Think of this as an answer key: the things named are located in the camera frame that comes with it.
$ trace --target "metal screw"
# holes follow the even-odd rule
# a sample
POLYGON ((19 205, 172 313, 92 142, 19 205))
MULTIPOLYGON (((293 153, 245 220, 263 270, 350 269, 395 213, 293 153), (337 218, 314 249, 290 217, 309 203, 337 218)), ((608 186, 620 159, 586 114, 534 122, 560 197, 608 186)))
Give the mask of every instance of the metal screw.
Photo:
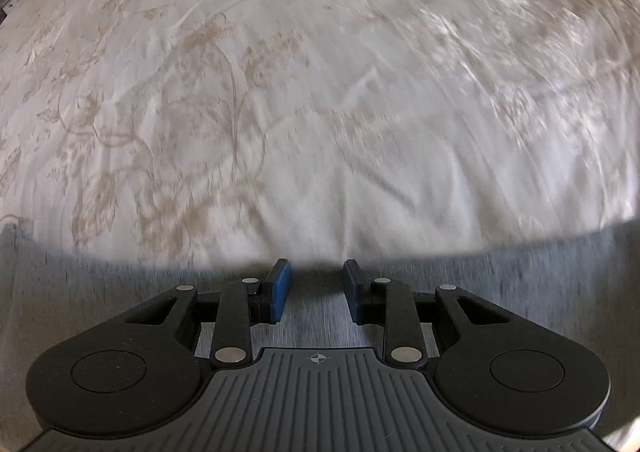
POLYGON ((396 347, 391 351, 391 357, 396 362, 417 362, 422 358, 422 353, 415 347, 396 347))
POLYGON ((225 364, 236 364, 246 358, 246 353, 239 347, 223 347, 214 355, 216 360, 225 364))

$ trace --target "white bedspread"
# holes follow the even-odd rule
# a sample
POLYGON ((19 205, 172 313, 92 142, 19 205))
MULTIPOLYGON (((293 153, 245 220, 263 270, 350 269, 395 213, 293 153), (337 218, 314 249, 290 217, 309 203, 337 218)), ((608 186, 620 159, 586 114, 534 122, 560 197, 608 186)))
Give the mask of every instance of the white bedspread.
POLYGON ((475 251, 639 204, 640 0, 22 0, 0 217, 112 262, 475 251))

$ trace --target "gray gripper base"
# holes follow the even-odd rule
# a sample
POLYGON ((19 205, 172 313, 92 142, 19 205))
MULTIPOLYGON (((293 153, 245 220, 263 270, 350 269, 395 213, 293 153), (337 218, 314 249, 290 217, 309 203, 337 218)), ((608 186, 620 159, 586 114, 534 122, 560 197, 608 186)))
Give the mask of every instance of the gray gripper base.
POLYGON ((524 440, 453 414, 417 371, 371 349, 266 349, 213 375, 201 398, 135 437, 89 440, 48 431, 27 452, 610 452, 588 430, 524 440))

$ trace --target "floral patterned fabric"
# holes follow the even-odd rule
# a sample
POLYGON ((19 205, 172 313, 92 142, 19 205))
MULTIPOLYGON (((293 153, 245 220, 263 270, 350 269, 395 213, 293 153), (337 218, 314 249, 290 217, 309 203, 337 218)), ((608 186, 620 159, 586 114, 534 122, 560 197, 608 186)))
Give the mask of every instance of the floral patterned fabric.
POLYGON ((209 267, 424 256, 636 214, 640 0, 22 0, 0 217, 209 267))

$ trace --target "circular cap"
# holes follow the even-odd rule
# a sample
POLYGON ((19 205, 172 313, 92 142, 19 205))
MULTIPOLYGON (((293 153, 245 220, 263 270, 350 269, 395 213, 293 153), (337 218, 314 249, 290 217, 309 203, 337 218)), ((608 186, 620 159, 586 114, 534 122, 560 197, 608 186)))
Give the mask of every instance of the circular cap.
POLYGON ((138 355, 100 351, 79 360, 71 370, 71 377, 84 390, 107 394, 133 387, 145 373, 145 360, 138 355))
POLYGON ((492 376, 521 392, 544 392, 562 382, 564 369, 553 356, 538 351, 508 351, 491 362, 492 376))
POLYGON ((223 347, 222 349, 218 349, 214 356, 219 362, 236 364, 246 358, 246 353, 244 349, 240 349, 239 347, 223 347))
POLYGON ((391 357, 397 362, 417 362, 422 358, 422 352, 415 347, 396 347, 391 351, 391 357))

